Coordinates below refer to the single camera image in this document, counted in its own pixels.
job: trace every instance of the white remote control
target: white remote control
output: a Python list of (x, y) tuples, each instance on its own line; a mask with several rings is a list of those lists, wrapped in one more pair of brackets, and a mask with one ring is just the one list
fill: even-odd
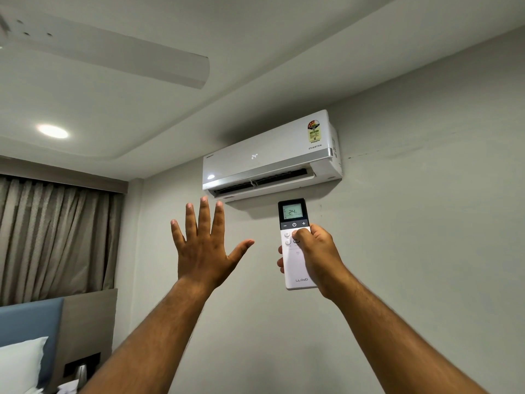
[(292, 199), (279, 202), (279, 223), (281, 226), (282, 260), (285, 265), (285, 284), (289, 291), (317, 287), (308, 271), (305, 257), (292, 232), (301, 228), (310, 231), (306, 202), (304, 199)]

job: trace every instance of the round ceiling light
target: round ceiling light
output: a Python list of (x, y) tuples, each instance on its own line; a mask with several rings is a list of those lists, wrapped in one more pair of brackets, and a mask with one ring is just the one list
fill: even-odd
[(40, 124), (37, 126), (38, 131), (42, 134), (49, 135), (53, 138), (67, 138), (69, 134), (66, 130), (49, 124)]

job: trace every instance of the white ceiling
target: white ceiling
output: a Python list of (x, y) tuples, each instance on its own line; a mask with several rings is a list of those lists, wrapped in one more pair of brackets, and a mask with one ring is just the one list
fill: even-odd
[[(120, 179), (213, 152), (525, 24), (525, 0), (23, 2), (209, 57), (209, 80), (196, 90), (17, 45), (0, 50), (0, 154)], [(71, 137), (45, 138), (39, 123)]]

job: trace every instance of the digital temperature display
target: digital temperature display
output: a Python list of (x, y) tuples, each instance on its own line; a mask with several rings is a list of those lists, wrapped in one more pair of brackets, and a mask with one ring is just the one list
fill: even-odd
[(287, 204), (282, 207), (282, 215), (285, 219), (290, 218), (301, 218), (302, 217), (302, 208), (301, 204)]

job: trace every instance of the pillow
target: pillow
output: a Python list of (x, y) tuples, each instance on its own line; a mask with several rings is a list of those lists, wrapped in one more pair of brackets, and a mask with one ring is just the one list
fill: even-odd
[(47, 337), (0, 347), (2, 394), (23, 394), (35, 389)]

